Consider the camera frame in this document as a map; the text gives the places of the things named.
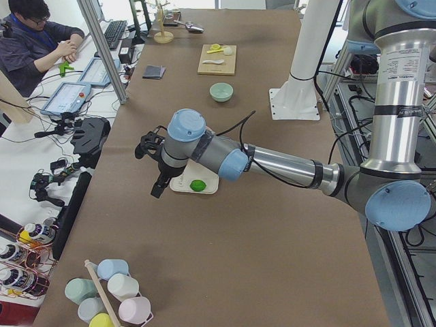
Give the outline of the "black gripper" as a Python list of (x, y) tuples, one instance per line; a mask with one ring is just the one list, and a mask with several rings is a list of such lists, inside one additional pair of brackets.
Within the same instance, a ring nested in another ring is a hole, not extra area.
[(145, 155), (148, 155), (158, 163), (160, 174), (151, 190), (151, 195), (154, 198), (160, 198), (170, 184), (170, 180), (180, 176), (184, 171), (184, 168), (169, 166), (162, 159), (161, 153), (164, 149), (165, 138), (159, 135), (161, 128), (166, 130), (164, 126), (158, 125), (153, 131), (149, 131), (146, 135), (143, 135), (134, 151), (136, 159), (142, 159)]

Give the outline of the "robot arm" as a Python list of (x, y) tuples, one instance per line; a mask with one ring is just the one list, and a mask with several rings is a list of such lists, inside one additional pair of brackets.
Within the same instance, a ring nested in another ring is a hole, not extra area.
[(183, 108), (172, 116), (165, 136), (151, 131), (135, 149), (137, 159), (149, 156), (158, 164), (152, 195), (158, 198), (194, 161), (229, 181), (256, 172), (318, 189), (385, 230), (413, 228), (431, 209), (415, 152), (434, 43), (434, 1), (352, 1), (346, 48), (380, 56), (370, 151), (362, 164), (322, 164), (232, 140), (211, 131), (199, 112)]

